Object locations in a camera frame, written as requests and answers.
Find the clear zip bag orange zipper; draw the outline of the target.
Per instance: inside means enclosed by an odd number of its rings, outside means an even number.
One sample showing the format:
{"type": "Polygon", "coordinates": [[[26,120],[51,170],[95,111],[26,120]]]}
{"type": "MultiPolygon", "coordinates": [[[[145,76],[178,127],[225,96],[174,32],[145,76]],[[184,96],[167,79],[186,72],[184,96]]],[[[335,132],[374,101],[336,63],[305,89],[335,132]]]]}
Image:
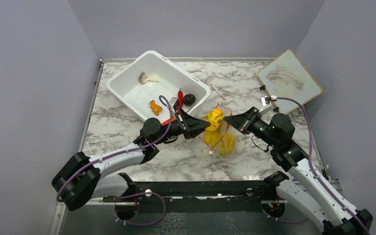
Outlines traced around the clear zip bag orange zipper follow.
{"type": "Polygon", "coordinates": [[[224,117],[232,116],[232,110],[226,106],[217,103],[206,115],[203,120],[210,123],[203,134],[200,134],[200,140],[209,149],[209,157],[226,157],[233,153],[237,143],[236,134],[233,128],[223,120],[224,117]]]}

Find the large yellow banana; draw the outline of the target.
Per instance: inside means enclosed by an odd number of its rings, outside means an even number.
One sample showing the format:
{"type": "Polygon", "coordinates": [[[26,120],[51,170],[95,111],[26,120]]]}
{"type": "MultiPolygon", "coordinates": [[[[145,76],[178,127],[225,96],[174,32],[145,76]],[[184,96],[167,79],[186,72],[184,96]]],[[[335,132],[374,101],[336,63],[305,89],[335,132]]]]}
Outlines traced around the large yellow banana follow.
{"type": "Polygon", "coordinates": [[[206,121],[211,123],[211,126],[207,127],[204,132],[204,142],[208,145],[207,133],[214,131],[216,129],[221,129],[223,123],[223,111],[218,108],[214,108],[206,116],[206,121]]]}

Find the yellow bell pepper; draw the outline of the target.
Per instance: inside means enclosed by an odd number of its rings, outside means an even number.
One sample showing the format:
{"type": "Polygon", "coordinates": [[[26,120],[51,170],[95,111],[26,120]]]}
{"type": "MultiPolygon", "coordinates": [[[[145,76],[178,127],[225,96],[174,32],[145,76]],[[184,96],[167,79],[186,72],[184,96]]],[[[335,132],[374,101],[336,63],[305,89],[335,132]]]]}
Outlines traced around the yellow bell pepper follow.
{"type": "Polygon", "coordinates": [[[221,157],[226,157],[228,154],[231,154],[235,148],[236,142],[236,135],[226,133],[216,146],[218,155],[221,157]]]}

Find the small yellow banana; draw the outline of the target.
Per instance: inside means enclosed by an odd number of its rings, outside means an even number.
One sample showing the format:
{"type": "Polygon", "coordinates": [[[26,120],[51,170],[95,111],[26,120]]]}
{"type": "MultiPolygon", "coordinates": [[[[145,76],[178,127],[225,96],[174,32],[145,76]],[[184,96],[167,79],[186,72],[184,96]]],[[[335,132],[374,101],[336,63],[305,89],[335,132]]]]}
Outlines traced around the small yellow banana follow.
{"type": "Polygon", "coordinates": [[[220,140],[220,129],[216,129],[214,131],[211,131],[209,133],[207,133],[207,137],[205,137],[208,141],[208,145],[211,147],[211,148],[214,148],[217,143],[219,142],[220,140]]]}

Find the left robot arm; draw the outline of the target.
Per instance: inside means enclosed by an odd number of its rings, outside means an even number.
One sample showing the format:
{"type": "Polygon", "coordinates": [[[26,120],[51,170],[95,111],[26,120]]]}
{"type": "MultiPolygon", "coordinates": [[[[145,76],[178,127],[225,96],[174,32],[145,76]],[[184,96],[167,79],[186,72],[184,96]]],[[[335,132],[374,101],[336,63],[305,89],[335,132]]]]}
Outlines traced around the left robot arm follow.
{"type": "Polygon", "coordinates": [[[107,196],[102,178],[130,166],[144,164],[159,153],[158,144],[168,143],[171,138],[180,135],[193,139],[210,125],[210,122],[181,110],[167,125],[154,117],[147,119],[139,136],[121,149],[93,156],[77,152],[51,181],[57,192],[56,199],[64,203],[69,211],[74,211],[92,198],[107,196]]]}

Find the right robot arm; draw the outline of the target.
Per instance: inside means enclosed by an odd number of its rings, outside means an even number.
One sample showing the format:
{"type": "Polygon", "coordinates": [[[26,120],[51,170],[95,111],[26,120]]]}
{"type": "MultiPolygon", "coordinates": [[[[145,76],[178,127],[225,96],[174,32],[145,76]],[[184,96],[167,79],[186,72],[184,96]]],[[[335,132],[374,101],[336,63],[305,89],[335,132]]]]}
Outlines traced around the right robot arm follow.
{"type": "Polygon", "coordinates": [[[278,196],[304,214],[324,235],[367,235],[373,217],[367,209],[359,210],[326,180],[310,161],[309,155],[292,139],[295,127],[288,115],[275,114],[270,123],[261,119],[253,107],[224,121],[240,133],[253,134],[271,147],[270,155],[277,165],[296,179],[296,186],[282,172],[265,178],[263,194],[278,196]]]}

